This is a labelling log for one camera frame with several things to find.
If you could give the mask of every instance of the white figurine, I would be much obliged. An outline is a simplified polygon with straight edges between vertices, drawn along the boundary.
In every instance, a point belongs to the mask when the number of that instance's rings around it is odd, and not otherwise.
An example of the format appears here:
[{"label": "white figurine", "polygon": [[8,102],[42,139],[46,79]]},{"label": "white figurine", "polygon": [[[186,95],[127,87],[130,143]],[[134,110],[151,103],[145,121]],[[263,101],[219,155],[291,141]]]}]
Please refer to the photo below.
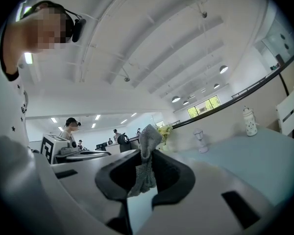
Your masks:
[{"label": "white figurine", "polygon": [[209,150],[209,148],[206,145],[205,139],[204,139],[204,132],[200,129],[195,129],[193,134],[195,135],[197,139],[197,143],[199,145],[199,152],[205,153]]},{"label": "white figurine", "polygon": [[255,121],[255,115],[252,109],[247,108],[245,106],[243,110],[243,117],[245,120],[245,127],[246,127],[246,133],[248,136],[254,136],[257,134],[257,127],[256,127],[256,121]]}]

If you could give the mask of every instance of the background person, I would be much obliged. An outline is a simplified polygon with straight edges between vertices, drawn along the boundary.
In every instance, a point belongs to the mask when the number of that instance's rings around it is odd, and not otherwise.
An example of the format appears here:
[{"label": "background person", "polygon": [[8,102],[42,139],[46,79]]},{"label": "background person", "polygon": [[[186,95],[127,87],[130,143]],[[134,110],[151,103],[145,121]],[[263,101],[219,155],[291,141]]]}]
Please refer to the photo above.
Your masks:
[{"label": "background person", "polygon": [[118,131],[116,129],[113,130],[114,132],[114,136],[113,136],[113,139],[114,139],[114,143],[117,143],[118,142],[118,137],[121,135],[121,133],[118,133]]},{"label": "background person", "polygon": [[108,145],[112,145],[112,144],[113,144],[113,141],[111,140],[111,138],[109,138]]},{"label": "background person", "polygon": [[77,145],[77,147],[78,147],[80,150],[83,149],[82,142],[83,142],[83,140],[81,140],[81,139],[78,141],[78,145]]}]

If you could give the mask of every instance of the desk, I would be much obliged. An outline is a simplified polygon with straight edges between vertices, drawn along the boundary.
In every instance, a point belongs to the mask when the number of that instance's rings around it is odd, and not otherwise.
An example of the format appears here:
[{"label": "desk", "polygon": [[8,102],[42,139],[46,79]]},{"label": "desk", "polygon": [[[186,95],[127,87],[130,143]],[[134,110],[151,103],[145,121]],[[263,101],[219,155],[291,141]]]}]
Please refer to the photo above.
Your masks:
[{"label": "desk", "polygon": [[[138,144],[139,144],[138,139],[139,139],[139,137],[134,137],[134,138],[129,139],[129,141],[131,142],[132,149],[134,149],[134,150],[138,149]],[[120,145],[118,143],[108,145],[108,146],[106,146],[106,151],[110,152],[111,155],[119,154],[120,153]]]},{"label": "desk", "polygon": [[259,128],[253,137],[242,134],[212,144],[207,153],[197,148],[178,153],[228,169],[274,205],[293,194],[294,139],[278,132]]}]

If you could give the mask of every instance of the window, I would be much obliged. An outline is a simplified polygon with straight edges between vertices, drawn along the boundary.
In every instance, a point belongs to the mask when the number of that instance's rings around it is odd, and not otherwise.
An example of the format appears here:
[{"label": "window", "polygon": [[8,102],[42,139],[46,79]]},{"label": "window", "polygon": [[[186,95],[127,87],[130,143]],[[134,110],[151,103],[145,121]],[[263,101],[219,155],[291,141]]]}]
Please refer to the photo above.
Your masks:
[{"label": "window", "polygon": [[156,123],[156,125],[158,127],[162,127],[162,126],[165,126],[165,123],[163,121],[160,121],[160,122]]},{"label": "window", "polygon": [[191,118],[197,117],[200,114],[203,114],[205,112],[208,112],[212,109],[217,108],[218,106],[220,106],[220,100],[218,98],[217,95],[211,97],[210,99],[195,105],[194,107],[188,109],[188,114],[190,115]]}]

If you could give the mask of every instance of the green trees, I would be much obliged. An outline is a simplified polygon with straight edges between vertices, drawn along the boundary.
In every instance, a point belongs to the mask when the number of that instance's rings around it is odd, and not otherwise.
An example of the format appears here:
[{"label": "green trees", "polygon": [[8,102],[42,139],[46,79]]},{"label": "green trees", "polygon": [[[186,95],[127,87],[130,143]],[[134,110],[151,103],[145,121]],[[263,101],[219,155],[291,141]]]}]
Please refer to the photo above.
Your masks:
[{"label": "green trees", "polygon": [[211,102],[212,107],[214,109],[221,105],[221,103],[220,103],[219,98],[218,98],[217,95],[215,95],[214,97],[210,98],[209,101]]},{"label": "green trees", "polygon": [[190,115],[191,118],[197,117],[198,113],[195,107],[192,107],[190,109],[187,110],[188,114]]},{"label": "green trees", "polygon": [[188,109],[187,111],[188,111],[188,114],[190,115],[190,117],[194,118],[194,117],[197,117],[199,114],[210,111],[212,109],[215,109],[220,105],[221,105],[221,102],[220,102],[218,96],[215,95],[212,98]]}]

